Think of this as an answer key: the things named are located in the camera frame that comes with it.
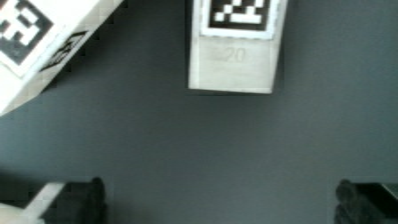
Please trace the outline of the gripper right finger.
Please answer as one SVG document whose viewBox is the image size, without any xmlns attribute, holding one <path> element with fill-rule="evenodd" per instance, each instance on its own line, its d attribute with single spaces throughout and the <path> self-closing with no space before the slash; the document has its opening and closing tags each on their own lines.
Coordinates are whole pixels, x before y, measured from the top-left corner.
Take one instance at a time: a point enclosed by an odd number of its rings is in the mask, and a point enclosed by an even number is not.
<svg viewBox="0 0 398 224">
<path fill-rule="evenodd" d="M 334 224 L 398 224 L 398 183 L 357 183 L 336 188 Z"/>
</svg>

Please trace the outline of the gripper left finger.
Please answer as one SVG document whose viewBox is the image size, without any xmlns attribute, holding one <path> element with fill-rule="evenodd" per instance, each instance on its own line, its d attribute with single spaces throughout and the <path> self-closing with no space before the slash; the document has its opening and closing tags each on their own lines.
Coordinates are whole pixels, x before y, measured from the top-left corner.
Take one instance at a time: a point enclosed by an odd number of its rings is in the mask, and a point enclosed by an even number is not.
<svg viewBox="0 0 398 224">
<path fill-rule="evenodd" d="M 0 224 L 105 224 L 105 183 L 50 182 L 25 207 L 0 203 Z"/>
</svg>

